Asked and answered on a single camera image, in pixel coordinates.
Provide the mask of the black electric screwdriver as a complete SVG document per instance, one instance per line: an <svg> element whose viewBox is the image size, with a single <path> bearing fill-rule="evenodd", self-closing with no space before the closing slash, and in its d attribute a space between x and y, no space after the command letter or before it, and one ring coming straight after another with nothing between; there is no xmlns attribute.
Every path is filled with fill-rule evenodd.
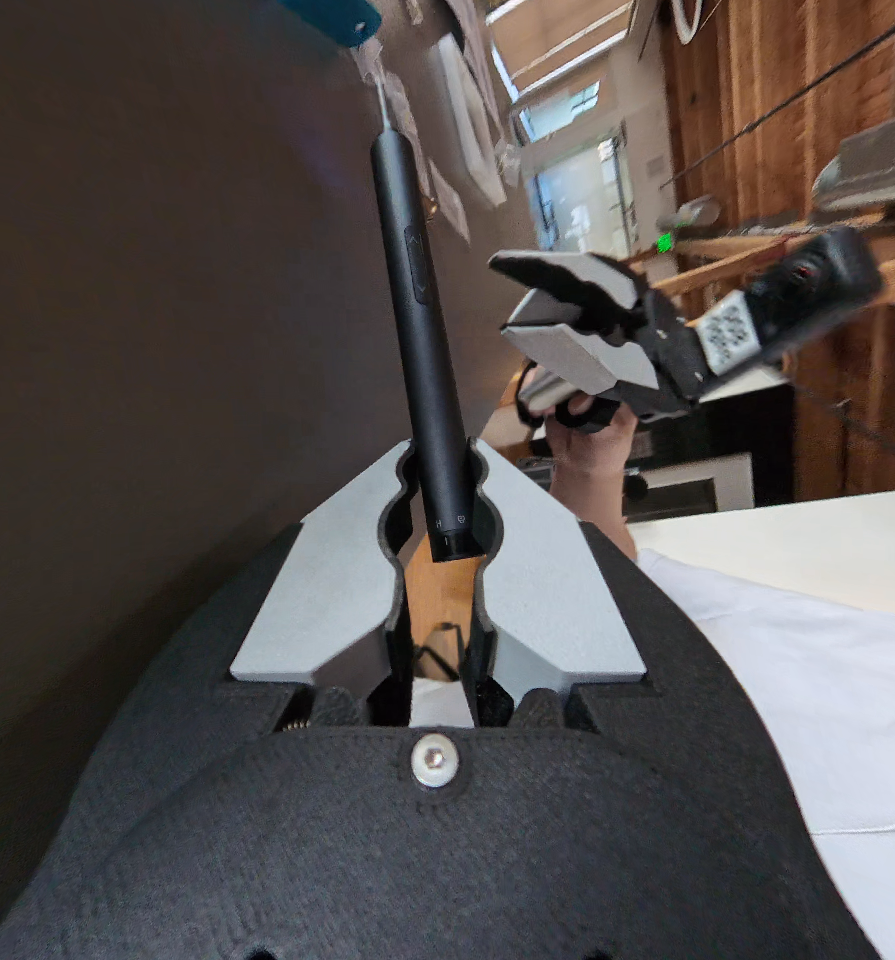
<svg viewBox="0 0 895 960"><path fill-rule="evenodd" d="M376 78L382 131L371 170L391 287L417 478L435 563L483 555L474 532L476 485L414 150L392 123Z"/></svg>

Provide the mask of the blue toy robot arm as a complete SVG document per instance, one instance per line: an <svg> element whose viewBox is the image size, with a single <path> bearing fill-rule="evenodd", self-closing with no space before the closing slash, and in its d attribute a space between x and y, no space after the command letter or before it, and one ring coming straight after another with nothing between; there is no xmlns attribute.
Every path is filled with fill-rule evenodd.
<svg viewBox="0 0 895 960"><path fill-rule="evenodd" d="M357 49L382 27L382 14L369 1L279 1L336 45Z"/></svg>

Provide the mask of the dark grey desk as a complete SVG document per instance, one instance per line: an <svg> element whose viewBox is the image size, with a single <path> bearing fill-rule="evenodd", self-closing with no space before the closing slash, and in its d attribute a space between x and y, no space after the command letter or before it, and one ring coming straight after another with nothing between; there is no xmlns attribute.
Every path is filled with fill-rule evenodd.
<svg viewBox="0 0 895 960"><path fill-rule="evenodd" d="M0 2L0 958L286 708L241 622L411 435L381 126L282 2Z"/></svg>

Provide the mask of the white table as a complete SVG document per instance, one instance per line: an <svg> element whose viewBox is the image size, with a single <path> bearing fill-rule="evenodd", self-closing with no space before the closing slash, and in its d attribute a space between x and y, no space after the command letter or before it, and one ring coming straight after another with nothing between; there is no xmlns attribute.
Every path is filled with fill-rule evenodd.
<svg viewBox="0 0 895 960"><path fill-rule="evenodd" d="M639 548L895 615L895 491L633 524Z"/></svg>

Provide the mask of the small clear screw bag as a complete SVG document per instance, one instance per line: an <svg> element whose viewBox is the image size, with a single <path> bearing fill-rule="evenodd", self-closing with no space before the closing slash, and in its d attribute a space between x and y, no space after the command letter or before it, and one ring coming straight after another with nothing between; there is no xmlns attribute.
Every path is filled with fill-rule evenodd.
<svg viewBox="0 0 895 960"><path fill-rule="evenodd" d="M463 201L454 186L441 174L432 159L428 160L428 171L435 191L435 200L442 218L451 226L466 245L471 245L471 233Z"/></svg>

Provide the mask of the person's right forearm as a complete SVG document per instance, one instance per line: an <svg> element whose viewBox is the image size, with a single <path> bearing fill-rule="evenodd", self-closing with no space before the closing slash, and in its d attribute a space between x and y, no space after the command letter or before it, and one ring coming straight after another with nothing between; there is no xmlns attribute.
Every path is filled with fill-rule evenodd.
<svg viewBox="0 0 895 960"><path fill-rule="evenodd" d="M606 481L587 475L556 476L550 494L571 511L579 522L595 526L631 561L638 548L623 514L623 474Z"/></svg>

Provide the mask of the white foam square with hole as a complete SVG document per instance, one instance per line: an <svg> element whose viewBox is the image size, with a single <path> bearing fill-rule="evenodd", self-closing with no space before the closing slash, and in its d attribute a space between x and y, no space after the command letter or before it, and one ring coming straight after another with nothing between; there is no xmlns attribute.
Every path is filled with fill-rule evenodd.
<svg viewBox="0 0 895 960"><path fill-rule="evenodd" d="M454 118L465 173L485 203L496 209L507 201L494 151L485 102L456 39L445 34L438 57Z"/></svg>

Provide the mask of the person's right hand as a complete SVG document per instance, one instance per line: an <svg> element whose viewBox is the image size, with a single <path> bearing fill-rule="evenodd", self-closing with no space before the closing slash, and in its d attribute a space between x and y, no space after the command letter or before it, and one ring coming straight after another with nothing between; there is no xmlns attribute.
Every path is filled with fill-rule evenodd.
<svg viewBox="0 0 895 960"><path fill-rule="evenodd" d="M574 488L605 487L622 479L631 456L638 418L627 404L621 404L610 423L589 434L558 421L554 410L546 412L546 439L553 457L552 496L565 496Z"/></svg>

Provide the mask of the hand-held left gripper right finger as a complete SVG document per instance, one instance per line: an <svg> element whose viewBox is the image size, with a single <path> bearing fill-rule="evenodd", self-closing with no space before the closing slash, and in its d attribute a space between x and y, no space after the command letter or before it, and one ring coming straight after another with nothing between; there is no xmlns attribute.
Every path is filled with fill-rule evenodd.
<svg viewBox="0 0 895 960"><path fill-rule="evenodd" d="M526 696L636 684L647 667L576 516L481 439L469 443L474 582L465 696L476 726L506 726Z"/></svg>

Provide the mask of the person's white shirt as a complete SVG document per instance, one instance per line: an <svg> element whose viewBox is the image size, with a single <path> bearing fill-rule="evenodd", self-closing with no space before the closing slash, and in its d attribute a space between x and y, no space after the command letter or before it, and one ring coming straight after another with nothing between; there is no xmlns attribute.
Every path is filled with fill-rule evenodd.
<svg viewBox="0 0 895 960"><path fill-rule="evenodd" d="M825 869L895 959L895 614L833 604L643 549L774 740Z"/></svg>

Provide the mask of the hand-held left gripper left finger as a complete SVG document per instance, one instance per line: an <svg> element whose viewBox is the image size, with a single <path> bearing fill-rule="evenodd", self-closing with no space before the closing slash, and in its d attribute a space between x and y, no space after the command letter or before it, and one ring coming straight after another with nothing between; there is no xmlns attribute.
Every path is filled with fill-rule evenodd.
<svg viewBox="0 0 895 960"><path fill-rule="evenodd" d="M414 444L397 444L312 510L229 671L239 682L340 688L373 724L407 724L414 642L399 557L414 532Z"/></svg>

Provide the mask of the metal air duct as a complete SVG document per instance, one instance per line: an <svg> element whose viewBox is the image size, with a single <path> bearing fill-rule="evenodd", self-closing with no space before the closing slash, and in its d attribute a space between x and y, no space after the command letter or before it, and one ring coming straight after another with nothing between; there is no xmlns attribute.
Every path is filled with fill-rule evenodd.
<svg viewBox="0 0 895 960"><path fill-rule="evenodd" d="M846 138L812 188L814 209L895 204L895 118Z"/></svg>

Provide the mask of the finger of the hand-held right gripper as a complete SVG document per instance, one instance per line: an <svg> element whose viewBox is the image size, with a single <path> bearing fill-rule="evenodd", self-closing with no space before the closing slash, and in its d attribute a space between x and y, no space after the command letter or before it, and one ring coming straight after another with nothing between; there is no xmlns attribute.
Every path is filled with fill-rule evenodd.
<svg viewBox="0 0 895 960"><path fill-rule="evenodd" d="M540 290L529 292L501 328L501 335L527 359L579 391L600 396L619 384L659 389L657 372L634 342L610 345L598 333L576 329L580 307Z"/></svg>
<svg viewBox="0 0 895 960"><path fill-rule="evenodd" d="M645 278L608 257L575 251L502 250L489 269L561 304L632 311L649 289Z"/></svg>

